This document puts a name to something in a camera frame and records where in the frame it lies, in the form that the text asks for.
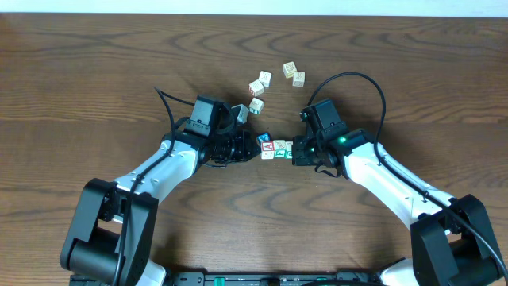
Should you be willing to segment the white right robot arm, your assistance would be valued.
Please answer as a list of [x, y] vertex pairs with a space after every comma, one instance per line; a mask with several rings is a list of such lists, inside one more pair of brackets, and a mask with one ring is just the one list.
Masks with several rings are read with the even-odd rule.
[[297, 136], [293, 163], [366, 188], [410, 231], [412, 256], [376, 274], [378, 285], [489, 285], [507, 278], [486, 207], [436, 189], [390, 156], [362, 129]]

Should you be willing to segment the red A wooden block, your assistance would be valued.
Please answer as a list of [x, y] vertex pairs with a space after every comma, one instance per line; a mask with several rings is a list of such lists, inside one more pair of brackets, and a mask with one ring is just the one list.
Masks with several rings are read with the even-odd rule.
[[261, 143], [261, 159], [272, 160], [275, 158], [275, 146], [272, 141], [263, 141]]

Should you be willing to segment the engraved number wooden block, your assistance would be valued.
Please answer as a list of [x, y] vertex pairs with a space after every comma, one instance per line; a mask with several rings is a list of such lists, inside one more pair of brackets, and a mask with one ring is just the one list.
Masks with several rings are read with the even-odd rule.
[[274, 140], [274, 158], [285, 158], [287, 153], [287, 143], [284, 140]]

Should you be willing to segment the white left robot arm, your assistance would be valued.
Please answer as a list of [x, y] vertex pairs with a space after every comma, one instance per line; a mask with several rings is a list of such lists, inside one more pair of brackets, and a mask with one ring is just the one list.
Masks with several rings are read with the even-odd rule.
[[60, 254], [62, 268], [106, 285], [161, 285], [167, 270], [150, 252], [160, 203], [202, 164], [221, 168], [260, 154], [246, 130], [198, 136], [173, 131], [143, 164], [83, 188]]

